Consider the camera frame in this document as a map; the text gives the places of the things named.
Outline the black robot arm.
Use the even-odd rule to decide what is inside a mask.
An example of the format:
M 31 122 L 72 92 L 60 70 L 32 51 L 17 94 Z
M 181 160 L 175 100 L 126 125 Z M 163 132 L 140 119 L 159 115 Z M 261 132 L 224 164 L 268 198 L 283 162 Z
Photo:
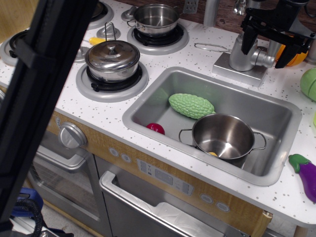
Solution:
M 280 0 L 275 9 L 247 8 L 242 21 L 243 41 L 241 50 L 247 55 L 258 35 L 285 46 L 276 68 L 284 68 L 296 54 L 306 53 L 316 34 L 298 20 L 300 9 L 307 0 Z

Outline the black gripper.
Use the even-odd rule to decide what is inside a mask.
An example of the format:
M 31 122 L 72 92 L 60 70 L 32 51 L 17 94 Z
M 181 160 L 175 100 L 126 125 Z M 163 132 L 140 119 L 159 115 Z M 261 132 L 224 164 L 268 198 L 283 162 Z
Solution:
M 298 19 L 307 0 L 280 0 L 274 9 L 247 8 L 242 21 L 243 39 L 241 50 L 247 55 L 259 35 L 285 45 L 275 68 L 284 68 L 300 49 L 307 49 L 315 32 L 305 27 Z

